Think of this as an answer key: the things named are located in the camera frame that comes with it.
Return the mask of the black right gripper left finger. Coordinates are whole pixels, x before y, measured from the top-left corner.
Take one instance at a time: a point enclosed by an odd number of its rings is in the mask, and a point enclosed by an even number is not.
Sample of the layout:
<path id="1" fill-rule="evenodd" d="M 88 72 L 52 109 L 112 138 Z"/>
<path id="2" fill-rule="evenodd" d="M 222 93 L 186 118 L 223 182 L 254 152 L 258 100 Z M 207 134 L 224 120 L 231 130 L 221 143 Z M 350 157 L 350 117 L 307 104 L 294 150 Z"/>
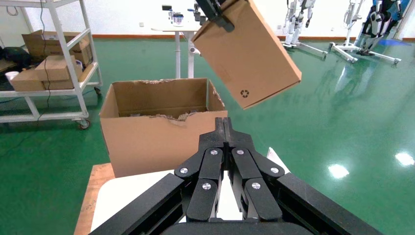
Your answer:
<path id="1" fill-rule="evenodd" d="M 196 153 L 174 170 L 184 180 L 186 222 L 209 222 L 217 215 L 225 168 L 224 120 L 217 117 L 215 130 L 201 134 Z"/>

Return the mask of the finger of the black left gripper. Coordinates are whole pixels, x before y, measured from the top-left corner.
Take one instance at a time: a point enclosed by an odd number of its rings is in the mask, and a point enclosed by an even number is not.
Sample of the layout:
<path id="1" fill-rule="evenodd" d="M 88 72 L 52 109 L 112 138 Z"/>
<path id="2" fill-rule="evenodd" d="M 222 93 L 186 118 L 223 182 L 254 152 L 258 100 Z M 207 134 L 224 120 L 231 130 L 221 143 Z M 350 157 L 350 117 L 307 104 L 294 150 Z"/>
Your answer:
<path id="1" fill-rule="evenodd" d="M 224 15 L 222 5 L 225 0 L 196 0 L 201 10 L 210 22 L 216 23 L 226 32 L 232 32 L 235 27 L 233 23 Z"/>

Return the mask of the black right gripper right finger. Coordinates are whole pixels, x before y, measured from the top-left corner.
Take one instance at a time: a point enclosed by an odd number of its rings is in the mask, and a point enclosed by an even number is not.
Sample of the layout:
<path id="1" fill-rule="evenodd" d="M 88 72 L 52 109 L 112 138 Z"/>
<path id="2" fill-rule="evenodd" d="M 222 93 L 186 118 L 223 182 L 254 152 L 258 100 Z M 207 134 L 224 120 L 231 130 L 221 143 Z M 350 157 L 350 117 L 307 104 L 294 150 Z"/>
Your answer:
<path id="1" fill-rule="evenodd" d="M 231 119 L 224 118 L 227 145 L 228 176 L 243 218 L 260 221 L 279 221 L 282 211 L 272 189 L 285 170 L 255 149 L 249 134 L 236 131 Z"/>

